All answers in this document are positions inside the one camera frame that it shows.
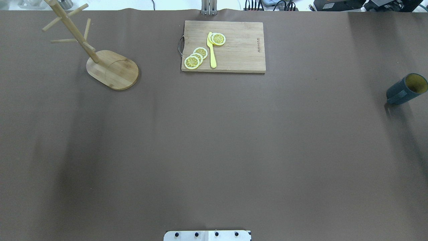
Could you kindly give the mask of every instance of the cup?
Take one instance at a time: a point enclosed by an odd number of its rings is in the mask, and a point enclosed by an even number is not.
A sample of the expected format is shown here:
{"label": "cup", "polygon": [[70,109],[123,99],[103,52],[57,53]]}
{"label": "cup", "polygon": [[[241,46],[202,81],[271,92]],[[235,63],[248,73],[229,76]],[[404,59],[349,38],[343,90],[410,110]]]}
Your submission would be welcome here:
{"label": "cup", "polygon": [[386,91],[386,101],[389,104],[400,105],[427,92],[427,90],[427,80],[421,75],[411,73]]}
{"label": "cup", "polygon": [[24,0],[27,6],[38,6],[42,0]]}
{"label": "cup", "polygon": [[69,10],[70,8],[73,7],[73,2],[71,0],[57,0],[57,1],[64,10]]}

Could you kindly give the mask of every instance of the wooden mug tree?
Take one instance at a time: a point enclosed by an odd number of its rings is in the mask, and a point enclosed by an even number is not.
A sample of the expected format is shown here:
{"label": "wooden mug tree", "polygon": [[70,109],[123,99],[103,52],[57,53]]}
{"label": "wooden mug tree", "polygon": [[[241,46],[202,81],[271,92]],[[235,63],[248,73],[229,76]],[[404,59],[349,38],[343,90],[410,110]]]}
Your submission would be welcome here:
{"label": "wooden mug tree", "polygon": [[74,39],[51,40],[51,43],[78,42],[90,57],[86,63],[88,73],[114,90],[125,90],[135,84],[138,78],[138,66],[134,61],[109,50],[95,52],[95,48],[87,41],[91,19],[88,18],[83,36],[71,21],[70,17],[87,8],[88,4],[67,14],[57,0],[45,0],[45,2],[58,17],[46,25],[42,31],[46,32],[61,20],[74,37]]}

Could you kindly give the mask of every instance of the oval wooden base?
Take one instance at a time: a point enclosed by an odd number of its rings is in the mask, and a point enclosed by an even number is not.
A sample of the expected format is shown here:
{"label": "oval wooden base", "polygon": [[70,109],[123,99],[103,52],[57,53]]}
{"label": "oval wooden base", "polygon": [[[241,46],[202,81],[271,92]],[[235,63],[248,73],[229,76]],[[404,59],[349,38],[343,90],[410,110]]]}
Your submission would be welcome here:
{"label": "oval wooden base", "polygon": [[96,54],[99,63],[91,58],[86,62],[86,70],[92,77],[114,90],[126,90],[135,84],[139,70],[134,61],[109,50]]}

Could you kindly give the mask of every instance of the metal plate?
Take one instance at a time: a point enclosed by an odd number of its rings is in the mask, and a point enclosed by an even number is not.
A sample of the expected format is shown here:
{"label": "metal plate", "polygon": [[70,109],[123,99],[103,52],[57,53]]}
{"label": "metal plate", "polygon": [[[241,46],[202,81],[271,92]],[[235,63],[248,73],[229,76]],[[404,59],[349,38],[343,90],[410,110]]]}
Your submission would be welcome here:
{"label": "metal plate", "polygon": [[168,231],[163,236],[163,241],[251,241],[251,231]]}

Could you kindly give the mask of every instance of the electronic device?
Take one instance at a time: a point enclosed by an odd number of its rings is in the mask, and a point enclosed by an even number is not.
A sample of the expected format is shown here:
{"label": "electronic device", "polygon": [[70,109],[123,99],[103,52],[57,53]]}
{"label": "electronic device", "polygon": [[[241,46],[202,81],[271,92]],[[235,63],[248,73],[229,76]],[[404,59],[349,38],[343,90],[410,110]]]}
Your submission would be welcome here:
{"label": "electronic device", "polygon": [[314,0],[317,11],[340,12],[360,9],[366,0]]}
{"label": "electronic device", "polygon": [[369,0],[364,8],[371,12],[413,12],[422,0]]}

